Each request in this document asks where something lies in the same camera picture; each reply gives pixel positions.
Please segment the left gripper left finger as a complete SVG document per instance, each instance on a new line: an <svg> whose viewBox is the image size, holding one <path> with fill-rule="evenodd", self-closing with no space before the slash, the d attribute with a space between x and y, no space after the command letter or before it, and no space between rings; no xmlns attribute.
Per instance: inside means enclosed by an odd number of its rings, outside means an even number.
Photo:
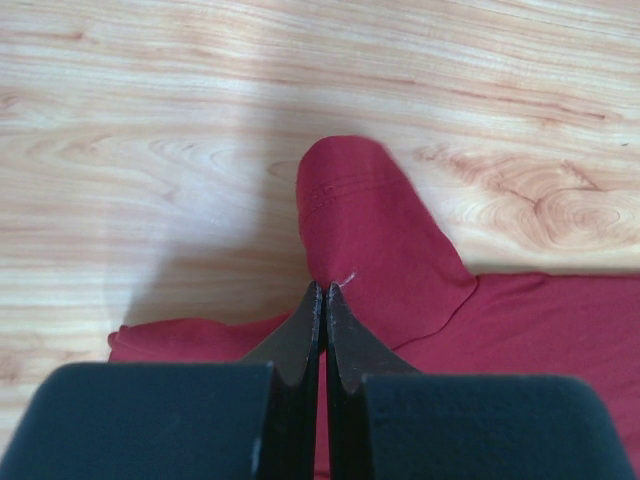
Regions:
<svg viewBox="0 0 640 480"><path fill-rule="evenodd" d="M232 363L76 363L37 389L5 479L310 479L322 292Z"/></svg>

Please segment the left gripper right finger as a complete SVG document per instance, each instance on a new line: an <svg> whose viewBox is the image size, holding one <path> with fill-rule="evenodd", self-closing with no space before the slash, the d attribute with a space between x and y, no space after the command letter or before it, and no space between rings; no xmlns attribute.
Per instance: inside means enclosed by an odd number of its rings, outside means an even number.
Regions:
<svg viewBox="0 0 640 480"><path fill-rule="evenodd" d="M324 307L335 479L629 479L595 392L549 375L423 374L332 285Z"/></svg>

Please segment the dark red t shirt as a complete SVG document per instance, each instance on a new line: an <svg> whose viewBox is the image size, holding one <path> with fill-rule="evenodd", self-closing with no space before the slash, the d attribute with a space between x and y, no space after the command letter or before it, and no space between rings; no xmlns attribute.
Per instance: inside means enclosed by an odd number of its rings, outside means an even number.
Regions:
<svg viewBox="0 0 640 480"><path fill-rule="evenodd" d="M602 396L639 459L639 279L470 273L377 142L318 141L297 177L312 277L414 366L577 376Z"/></svg>

